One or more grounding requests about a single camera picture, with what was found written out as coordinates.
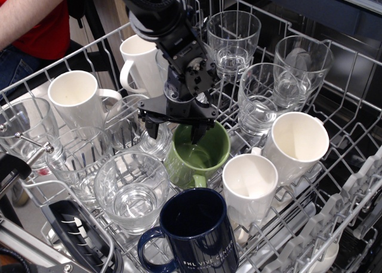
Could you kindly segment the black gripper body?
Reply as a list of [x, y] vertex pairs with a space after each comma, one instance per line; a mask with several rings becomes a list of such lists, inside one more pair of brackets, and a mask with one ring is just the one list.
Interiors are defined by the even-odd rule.
[[138, 102], [138, 117], [148, 130], [157, 130], [159, 124], [173, 122], [190, 125], [194, 130], [214, 127], [217, 111], [212, 108], [210, 91], [217, 82], [216, 66], [189, 67], [180, 75], [174, 66], [167, 67], [163, 94]]

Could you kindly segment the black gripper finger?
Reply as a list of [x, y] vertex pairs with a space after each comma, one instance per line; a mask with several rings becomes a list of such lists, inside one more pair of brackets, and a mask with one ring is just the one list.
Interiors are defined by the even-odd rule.
[[145, 127], [146, 127], [148, 135], [151, 138], [156, 139], [158, 137], [159, 125], [160, 125], [160, 120], [158, 118], [151, 117], [151, 116], [145, 117]]
[[206, 124], [193, 125], [191, 128], [191, 143], [197, 144], [204, 137], [208, 126]]

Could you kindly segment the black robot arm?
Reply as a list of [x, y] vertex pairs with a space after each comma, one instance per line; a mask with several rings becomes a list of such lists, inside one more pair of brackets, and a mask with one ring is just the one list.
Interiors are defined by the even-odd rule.
[[150, 137], [164, 122], [191, 126], [198, 143], [214, 127], [216, 111], [210, 90], [218, 81], [216, 65], [191, 25], [185, 0], [123, 0], [134, 32], [155, 43], [168, 61], [168, 78], [161, 96], [138, 103], [139, 117]]

